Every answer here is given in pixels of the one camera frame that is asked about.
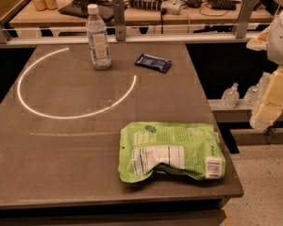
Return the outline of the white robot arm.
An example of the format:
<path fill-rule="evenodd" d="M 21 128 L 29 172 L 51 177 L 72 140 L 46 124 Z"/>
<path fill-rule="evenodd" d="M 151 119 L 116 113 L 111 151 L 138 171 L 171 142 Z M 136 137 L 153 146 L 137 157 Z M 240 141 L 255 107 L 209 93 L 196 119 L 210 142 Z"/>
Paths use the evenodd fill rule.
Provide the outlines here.
<path fill-rule="evenodd" d="M 254 129 L 271 126 L 283 112 L 283 10 L 271 25 L 247 42 L 254 51 L 265 50 L 278 65 L 273 73 L 264 73 L 258 82 L 258 98 L 252 109 L 250 125 Z"/>

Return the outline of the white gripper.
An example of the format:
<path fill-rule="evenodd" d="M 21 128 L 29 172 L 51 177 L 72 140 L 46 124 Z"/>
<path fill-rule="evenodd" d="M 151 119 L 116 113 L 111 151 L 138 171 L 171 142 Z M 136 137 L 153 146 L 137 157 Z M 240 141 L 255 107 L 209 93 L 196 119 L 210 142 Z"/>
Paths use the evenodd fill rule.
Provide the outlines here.
<path fill-rule="evenodd" d="M 267 50 L 270 27 L 265 28 L 246 47 L 253 51 Z M 283 66 L 273 73 L 264 73 L 258 82 L 258 98 L 252 109 L 250 125 L 254 129 L 266 129 L 274 124 L 283 112 Z"/>

